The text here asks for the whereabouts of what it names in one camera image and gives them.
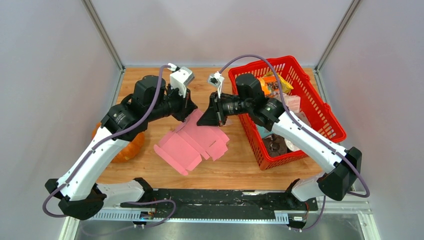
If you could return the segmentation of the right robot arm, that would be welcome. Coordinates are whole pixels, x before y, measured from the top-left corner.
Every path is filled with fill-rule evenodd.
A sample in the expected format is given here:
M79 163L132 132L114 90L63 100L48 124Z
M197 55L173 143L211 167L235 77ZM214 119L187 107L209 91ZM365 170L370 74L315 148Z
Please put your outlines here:
M208 108L197 121L198 126L221 127L228 116L248 114L256 125L293 143L323 170L314 177L290 184L285 195L289 208L299 209L305 201L320 196L341 201L350 193L361 170L359 149L346 149L319 134L286 110L280 100L265 96L261 83L251 73L236 78L236 95L222 93L223 80L219 72L209 76L207 82L217 90L209 96Z

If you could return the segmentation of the pink paper box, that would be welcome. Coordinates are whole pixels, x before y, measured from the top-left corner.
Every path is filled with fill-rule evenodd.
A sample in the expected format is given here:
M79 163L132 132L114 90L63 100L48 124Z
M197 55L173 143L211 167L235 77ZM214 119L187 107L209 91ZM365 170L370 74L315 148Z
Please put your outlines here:
M183 176L187 176L203 159L216 161L228 150L230 139L218 126L197 125L202 115L201 110L194 110L185 122L153 146L156 154Z

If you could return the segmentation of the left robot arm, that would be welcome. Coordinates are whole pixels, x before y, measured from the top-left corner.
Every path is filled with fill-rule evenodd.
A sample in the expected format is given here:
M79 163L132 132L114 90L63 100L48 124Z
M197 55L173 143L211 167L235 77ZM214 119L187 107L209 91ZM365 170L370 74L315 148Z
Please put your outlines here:
M157 75L137 81L133 93L112 106L102 119L94 138L72 168L60 178L45 183L50 198L59 200L64 217L87 220L101 209L135 202L148 207L153 201L151 186L141 177L125 183L99 184L97 179L109 163L144 132L152 121L174 117L183 122L197 106L188 85L192 74Z

